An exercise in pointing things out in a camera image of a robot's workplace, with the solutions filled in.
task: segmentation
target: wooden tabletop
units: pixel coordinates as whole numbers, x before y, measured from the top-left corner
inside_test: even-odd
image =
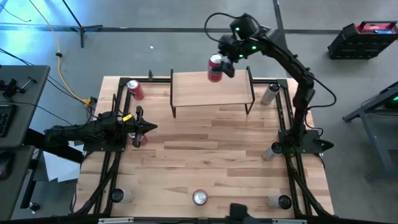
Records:
[[[104,77],[96,113],[111,109],[119,78]],[[297,83],[293,79],[287,81],[293,97]],[[131,100],[131,113],[141,105],[144,119],[159,127],[147,133],[149,143],[139,149],[128,140],[116,187],[131,189],[135,199],[133,203],[114,203],[112,216],[225,217],[230,203],[236,202],[247,205],[249,214],[257,218],[294,217],[292,208],[279,210],[266,205],[270,196],[290,195],[283,156],[272,161],[261,158],[264,149],[278,140],[280,128],[275,100],[269,106],[259,103],[266,84],[254,85],[256,102],[249,115],[245,114],[243,105],[191,106],[180,108],[175,119],[170,110],[170,84],[141,84],[145,98]],[[283,94],[282,106],[287,114]],[[311,113],[307,118],[309,125],[313,125]],[[83,163],[75,210],[97,187],[103,157],[103,152],[94,152]],[[333,213],[321,161],[311,154],[302,157],[309,189]],[[205,190],[209,196],[203,206],[192,201],[192,193],[197,189]],[[302,192],[297,189],[304,212]],[[101,211],[108,189],[103,196]]]
[[[251,103],[247,70],[236,70],[235,77],[223,73],[219,82],[207,79],[207,72],[173,73],[173,106],[232,105]]]

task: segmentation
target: wooden shelf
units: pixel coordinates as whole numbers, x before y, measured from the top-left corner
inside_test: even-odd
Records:
[[[205,106],[245,104],[253,101],[247,70],[235,71],[235,77],[223,74],[221,81],[213,83],[207,72],[173,73],[172,105]]]

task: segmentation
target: keyboard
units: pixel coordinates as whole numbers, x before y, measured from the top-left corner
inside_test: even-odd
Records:
[[[0,105],[0,138],[7,136],[16,109],[16,105]]]

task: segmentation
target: red soda can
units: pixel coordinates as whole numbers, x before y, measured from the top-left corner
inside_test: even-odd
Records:
[[[135,80],[131,80],[127,83],[127,87],[131,91],[134,99],[136,99],[136,100],[144,99],[144,91],[142,90],[142,87],[139,84],[139,82],[137,82]]]
[[[221,71],[222,58],[223,56],[221,54],[213,54],[209,59],[207,77],[211,82],[218,82],[223,77],[223,72]]]
[[[134,138],[136,137],[135,133],[129,133],[129,137],[134,140]],[[145,136],[145,134],[139,134],[138,135],[138,140],[139,140],[139,144],[140,146],[145,146],[148,143],[148,139],[147,136]]]

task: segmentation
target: white paper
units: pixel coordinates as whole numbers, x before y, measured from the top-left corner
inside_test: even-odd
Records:
[[[69,142],[69,146],[83,152],[84,145],[75,146],[74,142]],[[58,178],[58,182],[79,178],[80,164],[62,159],[51,153],[44,152],[45,165],[49,181]]]

